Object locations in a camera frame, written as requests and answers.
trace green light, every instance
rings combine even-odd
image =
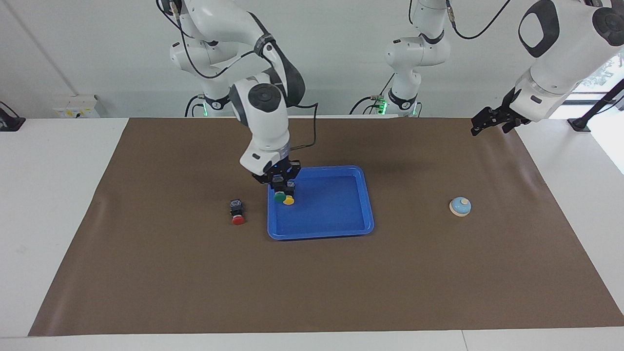
[[[415,106],[414,106],[414,110],[412,111],[412,116],[420,116],[421,115],[421,111],[422,111],[422,104],[420,102],[418,102]]]
[[[383,101],[381,103],[381,108],[379,109],[379,114],[386,114],[386,110],[388,109],[388,103]]]

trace white wall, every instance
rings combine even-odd
[[[322,114],[345,114],[359,98],[379,93],[392,73],[384,61],[386,45],[416,34],[407,21],[408,0],[237,3],[276,36],[306,80],[303,102],[320,101]],[[450,61],[419,70],[423,116],[466,117],[486,104],[498,106],[532,63],[517,37],[520,19],[532,3],[512,1],[490,31],[474,41],[459,39],[447,26]],[[0,99],[27,117],[52,117],[54,95],[71,90],[6,4],[79,94],[100,97],[104,117],[180,116],[188,98],[199,92],[191,75],[171,65],[168,48],[179,40],[178,32],[152,0],[0,0]],[[480,31],[501,4],[456,0],[460,30]],[[265,65],[246,57],[229,71],[230,81]]]

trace cable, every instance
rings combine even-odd
[[[195,101],[197,99],[201,99],[201,95],[195,95],[188,101],[187,109],[184,111],[184,117],[188,117],[188,112],[189,112],[189,110],[191,108],[191,105],[193,104],[193,101]]]
[[[313,105],[310,105],[310,106],[295,105],[294,107],[297,107],[297,108],[300,108],[300,109],[311,109],[312,107],[314,107],[314,118],[313,118],[314,140],[312,141],[312,144],[296,146],[296,147],[293,147],[291,149],[291,151],[297,151],[297,150],[305,149],[307,147],[313,147],[314,145],[316,145],[316,113],[318,112],[318,102],[316,104],[313,104]]]
[[[387,83],[386,83],[386,85],[384,86],[384,89],[381,89],[381,92],[379,93],[379,95],[378,95],[378,96],[367,96],[367,97],[362,98],[360,101],[358,101],[358,102],[357,102],[357,103],[353,106],[353,108],[351,109],[351,111],[349,111],[349,115],[353,114],[353,112],[355,111],[355,109],[357,109],[357,108],[358,108],[358,106],[359,106],[362,102],[364,102],[364,101],[366,101],[366,100],[377,100],[377,99],[378,99],[378,97],[383,97],[383,95],[384,95],[384,91],[386,90],[386,88],[388,87],[388,85],[390,85],[390,82],[392,81],[392,78],[394,78],[394,75],[395,75],[395,74],[396,74],[396,73],[392,73],[392,75],[390,76],[390,79],[388,79],[388,82],[387,82]]]
[[[13,112],[13,114],[15,115],[15,117],[19,118],[19,114],[17,114],[17,112],[15,112],[14,109],[11,108],[11,106],[5,104],[4,102],[0,101],[0,104],[4,105],[6,108],[9,109],[9,111]]]
[[[162,6],[160,5],[160,1],[156,0],[156,6],[158,6],[158,10],[160,10],[160,13],[163,14],[163,16],[165,16],[165,18],[171,22],[171,24],[173,24],[178,30],[180,30],[180,32],[182,32],[184,35],[186,35],[189,38],[192,38],[192,36],[188,35],[183,29],[182,29],[182,25],[180,25],[178,27],[178,25],[171,19],[169,18],[169,16],[167,15],[167,13],[165,12],[165,10],[162,8]]]
[[[455,33],[457,33],[457,35],[460,38],[462,38],[462,39],[473,40],[473,39],[476,39],[476,38],[480,37],[481,35],[483,35],[483,33],[485,33],[488,29],[490,29],[491,25],[493,25],[494,21],[496,21],[496,19],[500,16],[500,14],[507,7],[507,5],[509,5],[510,2],[511,2],[511,0],[507,0],[505,2],[505,4],[500,8],[500,10],[497,12],[496,16],[494,16],[494,18],[492,18],[490,23],[488,23],[487,26],[485,28],[483,28],[483,30],[481,32],[479,32],[477,35],[471,36],[471,37],[464,36],[463,34],[461,34],[457,30],[457,24],[455,23],[455,14],[453,12],[453,7],[451,6],[451,0],[446,0],[446,8],[447,8],[448,13],[449,13],[449,20],[451,20],[451,25],[452,25],[453,30],[455,31]]]
[[[422,112],[422,102],[417,102],[416,103],[416,107],[418,107],[418,105],[421,106],[421,109],[418,110],[418,116],[416,116],[416,118],[420,118],[421,117],[421,112]]]
[[[621,98],[619,98],[619,100],[617,100],[617,101],[616,101],[613,105],[611,105],[611,106],[610,106],[610,107],[608,107],[607,109],[604,109],[604,110],[602,110],[602,111],[600,111],[600,112],[597,112],[596,114],[601,114],[601,113],[603,113],[603,112],[607,112],[607,111],[609,111],[610,109],[614,108],[614,107],[615,107],[615,105],[617,105],[617,104],[619,104],[620,102],[622,102],[622,100],[624,100],[624,96],[622,96]]]
[[[414,25],[414,22],[412,22],[412,2],[414,0],[409,0],[409,12],[407,13],[407,19],[409,20],[409,23],[411,25]]]
[[[241,56],[239,56],[237,59],[235,59],[234,61],[232,61],[232,63],[230,63],[229,65],[225,66],[225,68],[223,68],[221,70],[221,72],[215,74],[214,76],[206,76],[205,74],[201,73],[197,67],[195,67],[195,64],[193,63],[193,60],[191,59],[191,55],[188,53],[188,47],[187,47],[187,40],[184,38],[184,34],[181,34],[182,36],[182,45],[184,45],[184,52],[187,53],[187,59],[188,62],[191,64],[191,66],[193,67],[193,69],[195,70],[195,72],[197,72],[197,74],[199,74],[202,78],[205,79],[214,79],[217,78],[219,76],[221,76],[223,73],[225,73],[225,71],[227,71],[228,69],[230,69],[230,67],[234,66],[234,64],[236,64],[238,61],[242,60],[243,57],[245,56],[249,56],[251,54],[253,54],[253,51],[248,51],[244,54],[242,54]]]
[[[390,82],[392,81],[392,78],[394,78],[395,75],[396,75],[396,73],[392,73],[392,75],[390,76],[390,79],[388,79],[388,82],[384,86],[384,89],[381,89],[381,92],[379,93],[379,95],[381,95],[381,96],[384,95],[384,91],[386,91],[386,88],[388,87],[388,85],[390,85]]]
[[[362,98],[360,101],[358,101],[358,103],[356,103],[356,104],[353,106],[353,108],[351,109],[351,111],[349,112],[349,114],[353,114],[353,111],[355,111],[355,109],[357,109],[357,108],[358,108],[358,106],[359,106],[362,102],[364,102],[364,101],[366,101],[366,100],[372,100],[372,97],[371,97],[371,96],[367,96],[367,97]]]
[[[195,105],[193,105],[193,108],[191,108],[191,117],[195,117],[195,108],[196,107],[203,107],[203,104],[195,104]]]
[[[369,112],[368,114],[373,113],[373,110],[375,109],[375,107],[379,107],[379,105],[375,105],[375,104],[370,105],[369,107],[364,109],[364,112],[362,112],[362,114],[366,114],[366,110],[368,110],[368,109],[371,109],[371,112]]]

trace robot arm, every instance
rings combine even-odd
[[[220,69],[213,66],[215,64],[225,62],[236,56],[238,45],[233,42],[208,43],[197,39],[186,39],[188,55],[193,60],[195,67],[211,76],[216,75]],[[228,94],[230,93],[230,84],[225,76],[219,76],[213,79],[206,79],[200,76],[191,62],[188,60],[183,44],[176,42],[169,50],[171,60],[183,71],[193,74],[199,80],[202,87],[203,98],[208,111],[208,115],[215,116],[231,116],[232,111],[225,109],[230,102]]]
[[[444,36],[446,0],[418,0],[410,14],[418,37],[402,37],[388,45],[386,62],[394,69],[394,83],[386,93],[386,113],[409,115],[416,107],[421,75],[414,68],[435,66],[448,60],[451,46]]]
[[[519,28],[520,41],[536,60],[498,109],[486,107],[472,118],[472,134],[498,124],[508,133],[549,118],[583,79],[616,55],[624,45],[624,2],[610,2],[602,7],[592,1],[537,1]]]
[[[271,67],[264,72],[234,83],[227,96],[234,106],[236,118],[252,133],[250,145],[240,164],[259,182],[269,183],[278,192],[287,192],[288,181],[297,176],[301,167],[298,161],[290,161],[288,157],[290,133],[286,111],[287,107],[297,106],[303,98],[305,84],[301,74],[260,20],[239,8],[232,0],[173,0],[165,9],[179,16],[182,28],[198,41],[211,47],[230,42],[248,44],[256,55],[270,64]],[[201,56],[206,49],[210,56],[208,61],[203,58],[204,65],[215,63],[211,54],[223,61],[232,57],[232,52],[225,46],[220,47],[218,52],[211,52],[210,47],[205,45],[200,46],[193,50]],[[183,69],[188,69],[190,63],[184,59],[184,48],[182,51],[172,48],[172,58],[174,54],[174,61],[177,60]],[[221,84],[218,86],[221,91],[222,83],[209,81],[210,87]]]

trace white table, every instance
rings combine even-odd
[[[27,338],[126,123],[39,119],[0,134],[10,184],[0,188],[0,350],[624,350],[624,328]],[[591,134],[565,123],[518,132],[624,311],[624,175]]]

